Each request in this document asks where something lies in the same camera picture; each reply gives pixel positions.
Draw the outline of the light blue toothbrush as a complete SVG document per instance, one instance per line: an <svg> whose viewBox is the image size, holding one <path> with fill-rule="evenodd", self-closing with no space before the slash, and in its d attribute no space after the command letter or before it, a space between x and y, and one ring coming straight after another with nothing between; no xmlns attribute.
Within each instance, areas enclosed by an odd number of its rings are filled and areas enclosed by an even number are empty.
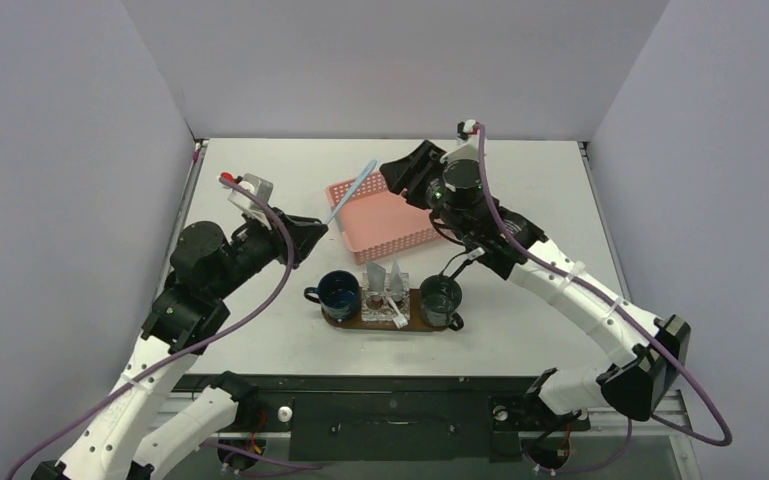
<svg viewBox="0 0 769 480"><path fill-rule="evenodd" d="M340 200L332 208L331 213L325 220L326 225L330 224L338 216L339 212L343 209L345 204L358 191L358 189L364 183L364 181L373 173L377 165L378 165L377 159L372 159L367 163L364 169L356 176L355 180L349 185L345 194L340 198Z"/></svg>

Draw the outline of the pink perforated plastic basket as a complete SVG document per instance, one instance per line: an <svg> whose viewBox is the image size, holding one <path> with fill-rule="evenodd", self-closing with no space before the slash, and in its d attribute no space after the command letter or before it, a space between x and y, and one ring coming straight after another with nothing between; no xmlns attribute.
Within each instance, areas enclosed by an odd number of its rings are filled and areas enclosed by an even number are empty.
<svg viewBox="0 0 769 480"><path fill-rule="evenodd" d="M353 261L390 257L399 252L437 241L428 212L408 205L390 192L380 172L371 173L354 193L354 181L344 180L328 186L325 196L331 208L339 207L338 230Z"/></svg>

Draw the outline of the dark blue mug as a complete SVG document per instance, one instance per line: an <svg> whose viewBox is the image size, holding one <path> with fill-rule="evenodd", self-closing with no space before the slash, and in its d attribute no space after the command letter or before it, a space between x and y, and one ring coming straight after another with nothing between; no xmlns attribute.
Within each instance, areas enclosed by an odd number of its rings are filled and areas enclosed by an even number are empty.
<svg viewBox="0 0 769 480"><path fill-rule="evenodd" d="M355 317L361 310L359 281L344 270L325 274L316 286L306 287L303 296L319 304L323 313L339 322Z"/></svg>

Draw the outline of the red cap toothpaste tube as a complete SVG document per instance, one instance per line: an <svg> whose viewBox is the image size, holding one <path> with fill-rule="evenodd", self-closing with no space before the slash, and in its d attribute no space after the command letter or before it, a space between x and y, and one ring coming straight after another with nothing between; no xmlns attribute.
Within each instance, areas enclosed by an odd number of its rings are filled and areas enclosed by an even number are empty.
<svg viewBox="0 0 769 480"><path fill-rule="evenodd" d="M367 262L366 274L365 305L370 310L380 310L385 303L386 269L375 262Z"/></svg>

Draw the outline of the dark cap toothpaste tube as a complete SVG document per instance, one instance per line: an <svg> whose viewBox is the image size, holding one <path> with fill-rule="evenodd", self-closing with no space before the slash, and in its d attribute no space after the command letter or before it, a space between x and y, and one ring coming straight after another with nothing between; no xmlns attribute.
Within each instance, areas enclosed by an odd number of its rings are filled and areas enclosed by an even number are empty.
<svg viewBox="0 0 769 480"><path fill-rule="evenodd" d="M404 299L405 292L408 291L408 288L405 287L405 283L402 278L402 272L396 258L393 258L392 260L388 279L389 297L395 302L401 302Z"/></svg>

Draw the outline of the dark green mug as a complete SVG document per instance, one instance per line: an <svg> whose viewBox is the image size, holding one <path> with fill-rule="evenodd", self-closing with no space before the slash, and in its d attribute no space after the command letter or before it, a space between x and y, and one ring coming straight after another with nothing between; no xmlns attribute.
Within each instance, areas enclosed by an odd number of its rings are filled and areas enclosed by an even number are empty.
<svg viewBox="0 0 769 480"><path fill-rule="evenodd" d="M458 313L463 300L460 285L451 277L433 275L427 277L419 288L420 318L433 328L460 331L464 320Z"/></svg>

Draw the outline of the brown oval wooden tray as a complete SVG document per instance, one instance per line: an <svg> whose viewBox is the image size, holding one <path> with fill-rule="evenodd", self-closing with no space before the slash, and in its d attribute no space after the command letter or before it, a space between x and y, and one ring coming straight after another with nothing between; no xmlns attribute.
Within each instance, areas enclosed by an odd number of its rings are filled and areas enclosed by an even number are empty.
<svg viewBox="0 0 769 480"><path fill-rule="evenodd" d="M427 324L422 319L421 311L416 308L412 308L410 313L405 315L407 324L403 327L398 327L391 319L388 321L366 322L362 319L361 314L357 314L351 319L342 321L338 321L327 315L324 310L321 311L321 315L323 319L332 327L344 330L366 330L401 333L430 333L451 330L450 326L433 326Z"/></svg>

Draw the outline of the white toothbrush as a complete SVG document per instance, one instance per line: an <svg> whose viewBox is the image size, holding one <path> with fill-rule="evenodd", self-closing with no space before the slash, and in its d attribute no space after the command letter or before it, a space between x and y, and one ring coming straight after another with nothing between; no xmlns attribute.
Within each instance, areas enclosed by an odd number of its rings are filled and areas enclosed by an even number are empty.
<svg viewBox="0 0 769 480"><path fill-rule="evenodd" d="M408 326L408 319L404 316L403 312L401 311L399 304L390 296L387 297L387 302L390 306L390 308L393 310L393 318L392 322L396 326L397 329L403 329Z"/></svg>

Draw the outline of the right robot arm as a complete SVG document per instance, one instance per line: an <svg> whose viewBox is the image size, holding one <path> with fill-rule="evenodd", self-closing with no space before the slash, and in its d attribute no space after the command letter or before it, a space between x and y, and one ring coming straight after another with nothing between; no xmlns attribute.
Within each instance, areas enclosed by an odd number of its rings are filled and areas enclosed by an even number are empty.
<svg viewBox="0 0 769 480"><path fill-rule="evenodd" d="M523 402L532 424L548 427L594 407L640 422L653 417L678 375L671 362L685 362L684 320L664 320L610 291L540 227L487 195L474 144L447 152L423 141L380 172L390 192L428 211L467 251L480 250L480 264L544 300L605 353L601 364L544 371Z"/></svg>

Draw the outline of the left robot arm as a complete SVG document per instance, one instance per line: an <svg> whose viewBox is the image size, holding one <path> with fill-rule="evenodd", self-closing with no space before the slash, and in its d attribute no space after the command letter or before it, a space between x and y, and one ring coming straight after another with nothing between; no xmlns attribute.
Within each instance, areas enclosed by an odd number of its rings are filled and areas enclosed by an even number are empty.
<svg viewBox="0 0 769 480"><path fill-rule="evenodd" d="M221 331L225 299L277 261L297 267L327 233L311 217L276 209L248 218L225 236L210 221L179 234L172 270L153 301L120 379L76 442L57 460L39 464L35 479L162 479L224 427L245 430L258 416L257 389L241 376L214 377L192 405L150 426L182 376Z"/></svg>

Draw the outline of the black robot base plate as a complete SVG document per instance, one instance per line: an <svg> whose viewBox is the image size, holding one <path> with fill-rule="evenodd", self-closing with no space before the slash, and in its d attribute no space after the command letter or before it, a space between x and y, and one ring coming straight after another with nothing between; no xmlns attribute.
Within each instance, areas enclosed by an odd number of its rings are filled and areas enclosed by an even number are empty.
<svg viewBox="0 0 769 480"><path fill-rule="evenodd" d="M531 377L254 375L221 433L286 439L292 461L516 461L530 435L589 427L537 404Z"/></svg>

